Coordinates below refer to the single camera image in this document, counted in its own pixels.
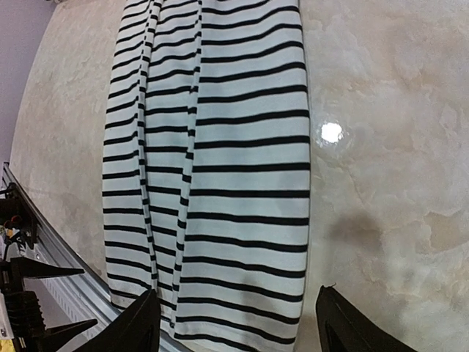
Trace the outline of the aluminium front rail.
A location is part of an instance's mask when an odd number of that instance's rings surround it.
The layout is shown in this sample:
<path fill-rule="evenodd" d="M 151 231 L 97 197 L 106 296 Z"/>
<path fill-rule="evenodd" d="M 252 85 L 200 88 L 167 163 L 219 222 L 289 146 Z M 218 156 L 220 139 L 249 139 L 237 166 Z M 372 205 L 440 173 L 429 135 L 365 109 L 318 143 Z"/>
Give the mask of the aluminium front rail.
<path fill-rule="evenodd" d="M 21 195 L 25 198 L 39 220 L 37 225 L 37 242 L 34 248 L 19 249 L 14 244 L 9 248 L 7 258 L 28 257 L 60 268 L 79 268 L 84 270 L 82 274 L 72 276 L 50 279 L 25 279 L 24 284 L 27 280 L 45 282 L 56 303 L 69 317 L 70 322 L 67 324 L 96 319 L 96 326 L 78 335 L 83 335 L 86 338 L 86 342 L 78 346 L 78 351 L 93 351 L 93 339 L 125 310 L 121 311 L 111 305 L 107 284 L 64 242 L 49 221 L 45 219 L 44 215 L 41 214 L 10 170 L 8 163 L 3 165 L 2 182 L 5 185 L 4 188 L 8 187 L 10 183 L 15 183 L 18 186 Z M 159 351 L 186 351 L 186 349 L 183 344 L 170 338 L 160 328 Z"/>

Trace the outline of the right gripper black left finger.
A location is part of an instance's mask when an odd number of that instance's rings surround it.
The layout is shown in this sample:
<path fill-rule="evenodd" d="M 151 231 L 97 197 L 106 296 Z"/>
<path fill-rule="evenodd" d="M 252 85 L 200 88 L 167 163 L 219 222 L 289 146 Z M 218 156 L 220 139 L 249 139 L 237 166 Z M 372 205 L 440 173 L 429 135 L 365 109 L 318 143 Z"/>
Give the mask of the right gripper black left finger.
<path fill-rule="evenodd" d="M 93 339 L 93 351 L 159 351 L 160 317 L 157 293 L 148 290 Z"/>

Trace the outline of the black white striped tank top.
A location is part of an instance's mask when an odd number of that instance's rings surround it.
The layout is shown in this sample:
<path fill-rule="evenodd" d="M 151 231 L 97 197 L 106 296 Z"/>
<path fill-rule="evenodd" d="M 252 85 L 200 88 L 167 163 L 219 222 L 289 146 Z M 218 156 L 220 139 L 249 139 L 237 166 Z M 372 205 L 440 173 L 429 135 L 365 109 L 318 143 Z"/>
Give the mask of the black white striped tank top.
<path fill-rule="evenodd" d="M 103 141 L 115 307 L 214 351 L 291 351 L 303 305 L 310 114 L 296 1 L 127 1 Z"/>

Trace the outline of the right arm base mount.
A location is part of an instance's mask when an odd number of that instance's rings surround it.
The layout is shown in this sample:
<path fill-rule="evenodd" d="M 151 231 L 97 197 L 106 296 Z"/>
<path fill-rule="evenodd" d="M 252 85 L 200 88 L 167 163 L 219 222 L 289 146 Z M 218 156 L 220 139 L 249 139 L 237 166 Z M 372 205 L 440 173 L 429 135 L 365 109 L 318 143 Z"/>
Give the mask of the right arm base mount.
<path fill-rule="evenodd" d="M 37 294 L 25 279 L 50 279 L 82 274 L 83 269 L 60 268 L 28 257 L 7 258 L 12 245 L 33 249 L 39 220 L 18 186 L 1 190 L 1 337 L 12 338 L 16 351 L 58 351 L 74 337 L 97 325 L 96 319 L 48 328 Z"/>

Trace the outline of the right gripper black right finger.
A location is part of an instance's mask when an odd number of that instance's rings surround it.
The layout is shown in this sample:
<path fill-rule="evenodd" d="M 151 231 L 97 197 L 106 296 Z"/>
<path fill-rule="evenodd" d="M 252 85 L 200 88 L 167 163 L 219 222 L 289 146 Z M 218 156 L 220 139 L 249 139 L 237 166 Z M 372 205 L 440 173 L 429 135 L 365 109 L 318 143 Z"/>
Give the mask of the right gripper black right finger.
<path fill-rule="evenodd" d="M 332 286 L 320 288 L 316 315 L 323 351 L 414 351 L 376 326 Z"/>

